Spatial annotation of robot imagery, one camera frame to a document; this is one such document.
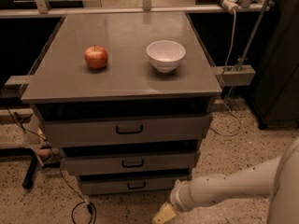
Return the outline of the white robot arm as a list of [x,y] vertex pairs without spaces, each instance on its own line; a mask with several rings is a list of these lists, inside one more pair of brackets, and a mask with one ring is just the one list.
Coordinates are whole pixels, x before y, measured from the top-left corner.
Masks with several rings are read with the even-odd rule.
[[281,156],[236,173],[178,181],[152,223],[165,224],[180,212],[229,199],[259,197],[270,200],[266,224],[299,224],[299,139]]

